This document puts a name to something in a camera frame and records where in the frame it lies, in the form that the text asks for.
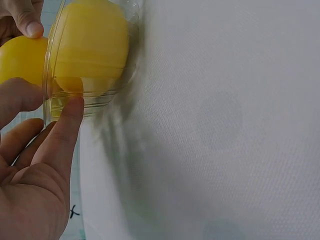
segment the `knuckle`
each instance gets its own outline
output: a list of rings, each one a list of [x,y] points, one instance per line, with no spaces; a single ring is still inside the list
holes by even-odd
[[[17,15],[16,15],[16,23],[17,25],[26,25],[30,22],[30,16],[34,14],[34,11],[29,8],[25,8],[21,10]]]
[[[54,132],[52,132],[51,136],[55,141],[57,141],[61,144],[69,144],[70,143],[69,136],[62,131],[54,131]]]

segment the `gray stain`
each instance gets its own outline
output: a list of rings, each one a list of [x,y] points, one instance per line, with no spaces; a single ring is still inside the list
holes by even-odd
[[[229,148],[243,125],[241,105],[228,92],[215,92],[201,105],[198,113],[198,133],[213,151]]]
[[[245,240],[239,228],[227,220],[217,220],[208,224],[203,231],[204,240]]]

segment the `fingernail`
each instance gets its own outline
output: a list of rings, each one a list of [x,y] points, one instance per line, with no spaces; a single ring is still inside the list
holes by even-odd
[[[41,37],[42,26],[40,23],[33,21],[26,27],[26,34],[29,38]]]

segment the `yellow fruit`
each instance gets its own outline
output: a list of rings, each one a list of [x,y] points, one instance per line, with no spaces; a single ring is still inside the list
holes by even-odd
[[[42,85],[48,39],[15,37],[0,47],[0,84],[11,78],[23,78]]]
[[[49,62],[65,92],[106,92],[122,75],[129,35],[118,5],[107,0],[72,2],[62,10],[50,35]]]

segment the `finger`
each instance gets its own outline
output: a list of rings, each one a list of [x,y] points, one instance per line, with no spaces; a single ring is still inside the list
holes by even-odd
[[[8,42],[10,39],[12,39],[11,36],[0,39],[0,47],[6,42]]]
[[[12,78],[0,84],[0,130],[19,112],[30,112],[43,103],[40,87],[22,78]]]
[[[42,119],[28,119],[15,126],[3,136],[0,144],[0,155],[8,166],[11,166],[21,151],[43,128],[44,121]]]
[[[18,30],[12,16],[5,16],[0,19],[0,46],[21,35],[22,33]]]
[[[12,15],[17,28],[29,38],[39,38],[44,34],[40,15],[30,0],[6,0],[5,7]]]
[[[32,159],[34,158],[35,153],[37,152],[40,145],[47,138],[48,134],[54,127],[56,122],[50,123],[40,134],[26,147],[25,150],[21,152],[18,159],[15,161],[14,166],[18,169],[24,169],[30,166]]]
[[[70,98],[52,131],[35,153],[31,165],[45,163],[69,183],[72,158],[83,115],[83,98]]]

